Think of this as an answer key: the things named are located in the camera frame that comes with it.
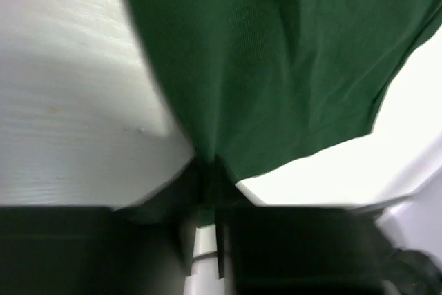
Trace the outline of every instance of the green cloth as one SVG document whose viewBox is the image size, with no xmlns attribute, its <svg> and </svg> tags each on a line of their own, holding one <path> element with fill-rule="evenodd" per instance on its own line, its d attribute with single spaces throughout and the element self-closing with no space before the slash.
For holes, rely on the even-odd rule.
<svg viewBox="0 0 442 295">
<path fill-rule="evenodd" d="M 442 0 L 126 1 L 197 156 L 235 181 L 368 134 L 442 22 Z"/>
</svg>

